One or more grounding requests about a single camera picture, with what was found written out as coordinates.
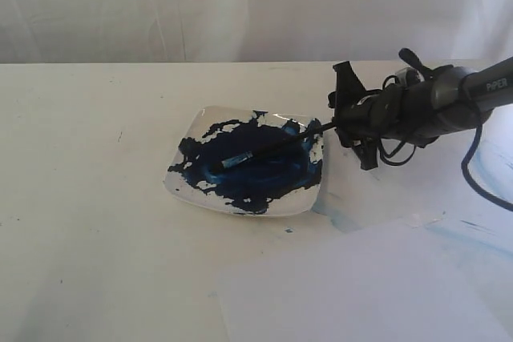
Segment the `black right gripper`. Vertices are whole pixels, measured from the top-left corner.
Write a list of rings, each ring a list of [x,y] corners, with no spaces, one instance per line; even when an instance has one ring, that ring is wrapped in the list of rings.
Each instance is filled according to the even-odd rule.
[[[397,121],[403,91],[367,91],[349,61],[333,65],[335,91],[328,94],[328,106],[334,109],[333,121],[340,144],[350,148],[362,170],[378,167],[379,135]]]

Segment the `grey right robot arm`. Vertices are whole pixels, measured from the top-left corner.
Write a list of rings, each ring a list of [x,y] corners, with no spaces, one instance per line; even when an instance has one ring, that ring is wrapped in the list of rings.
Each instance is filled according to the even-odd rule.
[[[424,66],[410,49],[399,58],[407,68],[367,90],[349,62],[333,69],[336,89],[328,96],[341,145],[365,171],[392,158],[406,145],[424,148],[442,135],[482,126],[497,108],[512,102],[512,60],[481,71],[463,66]]]

